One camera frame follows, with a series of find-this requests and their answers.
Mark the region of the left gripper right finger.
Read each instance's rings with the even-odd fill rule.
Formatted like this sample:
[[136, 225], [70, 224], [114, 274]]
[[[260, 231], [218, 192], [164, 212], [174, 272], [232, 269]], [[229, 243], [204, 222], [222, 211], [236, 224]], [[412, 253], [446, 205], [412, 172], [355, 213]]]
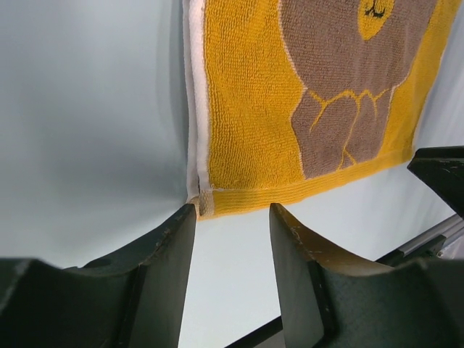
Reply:
[[288, 347], [461, 347], [463, 262], [417, 258], [397, 267], [353, 254], [269, 211]]

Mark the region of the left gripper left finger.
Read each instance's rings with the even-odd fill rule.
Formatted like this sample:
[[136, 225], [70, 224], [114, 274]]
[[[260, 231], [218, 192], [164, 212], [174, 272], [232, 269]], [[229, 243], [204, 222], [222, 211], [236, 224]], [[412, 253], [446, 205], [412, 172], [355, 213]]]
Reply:
[[3, 347], [176, 347], [196, 227], [182, 206], [81, 268], [1, 260]]

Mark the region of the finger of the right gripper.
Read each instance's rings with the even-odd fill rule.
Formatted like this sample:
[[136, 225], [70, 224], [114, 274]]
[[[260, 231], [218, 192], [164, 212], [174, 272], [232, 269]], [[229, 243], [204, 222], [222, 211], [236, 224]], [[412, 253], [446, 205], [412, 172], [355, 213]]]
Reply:
[[422, 148], [407, 169], [463, 218], [463, 146]]

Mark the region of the brown towel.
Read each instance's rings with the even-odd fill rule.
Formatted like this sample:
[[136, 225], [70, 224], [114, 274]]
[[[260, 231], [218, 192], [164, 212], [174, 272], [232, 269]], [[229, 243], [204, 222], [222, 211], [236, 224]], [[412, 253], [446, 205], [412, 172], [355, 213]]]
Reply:
[[408, 161], [461, 1], [185, 1], [188, 201], [292, 204]]

